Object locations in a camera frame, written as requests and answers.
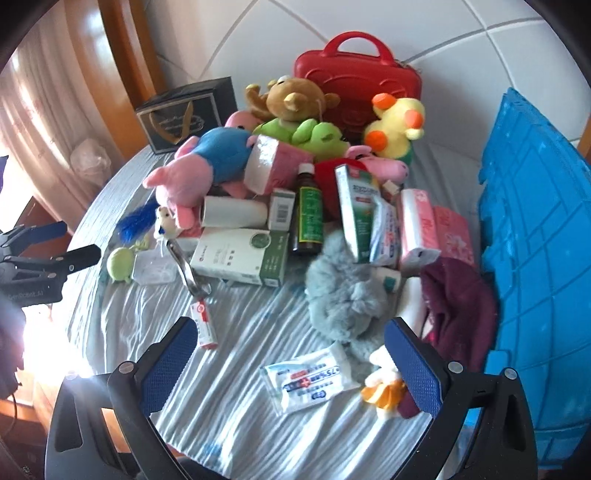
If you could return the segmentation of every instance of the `pink pig plush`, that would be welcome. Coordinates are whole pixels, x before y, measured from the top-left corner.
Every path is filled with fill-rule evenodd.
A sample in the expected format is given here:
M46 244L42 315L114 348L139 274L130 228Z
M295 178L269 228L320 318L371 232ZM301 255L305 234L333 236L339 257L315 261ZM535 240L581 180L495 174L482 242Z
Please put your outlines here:
M230 195L244 198L244 168L256 136L245 129L218 127L201 138L189 138L175 153L174 160L156 168L142 182L156 188L156 201L168 207L179 228L190 229L198 222L198 208L214 184Z
M242 128L243 130L253 132L254 129L261 124L262 122L249 111L238 110L237 112L234 112L232 115L230 115L225 126Z
M368 172L378 179L380 184L390 180L397 185L402 185L404 180L408 178L408 166L406 163L400 160L376 157L371 153L371 147L367 145L349 147L345 153L345 158L359 160L365 165Z

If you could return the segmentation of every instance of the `blue feather tassel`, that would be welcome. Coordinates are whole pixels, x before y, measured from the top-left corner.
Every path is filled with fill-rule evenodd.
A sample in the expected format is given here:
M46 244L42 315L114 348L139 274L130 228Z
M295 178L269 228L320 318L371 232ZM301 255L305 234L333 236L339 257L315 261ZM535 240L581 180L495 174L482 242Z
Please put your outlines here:
M150 197L146 204L119 220L116 229L119 232L121 243L124 245L133 244L136 239L146 233L156 222L156 209L159 206L156 197Z

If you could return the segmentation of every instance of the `sunlight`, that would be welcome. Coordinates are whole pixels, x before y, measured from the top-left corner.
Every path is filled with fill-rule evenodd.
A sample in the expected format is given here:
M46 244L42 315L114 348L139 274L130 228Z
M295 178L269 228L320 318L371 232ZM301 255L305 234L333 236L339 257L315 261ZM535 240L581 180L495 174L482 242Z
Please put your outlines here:
M18 50L15 50L11 57L12 61L12 68L15 72L18 72L18 69L21 67L21 61L18 58Z
M25 369L34 373L36 380L59 384L71 373L83 378L94 374L80 352L68 342L66 333L51 321L51 311L47 305L25 307L22 311L27 317L24 333Z
M0 142L0 154L8 154L4 169L4 186L0 192L0 230L8 232L18 222L33 196L33 185L18 165L10 150Z

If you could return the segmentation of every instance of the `barcode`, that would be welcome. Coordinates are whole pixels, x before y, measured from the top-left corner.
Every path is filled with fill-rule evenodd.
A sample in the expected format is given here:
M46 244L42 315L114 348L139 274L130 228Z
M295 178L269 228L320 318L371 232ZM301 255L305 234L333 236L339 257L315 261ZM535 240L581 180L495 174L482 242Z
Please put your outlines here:
M290 206L279 204L277 207L277 223L287 223L287 216L290 214Z

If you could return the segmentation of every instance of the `alcohol wipes packet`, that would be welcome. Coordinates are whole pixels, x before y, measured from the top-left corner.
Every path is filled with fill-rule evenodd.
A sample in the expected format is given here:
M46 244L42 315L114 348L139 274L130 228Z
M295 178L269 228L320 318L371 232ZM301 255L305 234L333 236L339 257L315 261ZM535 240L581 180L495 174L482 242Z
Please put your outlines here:
M398 263L400 255L400 229L396 208L382 197L374 196L374 223L372 225L369 262L377 267Z
M278 416L361 386L352 379L349 360L336 342L317 352L261 367L261 375Z

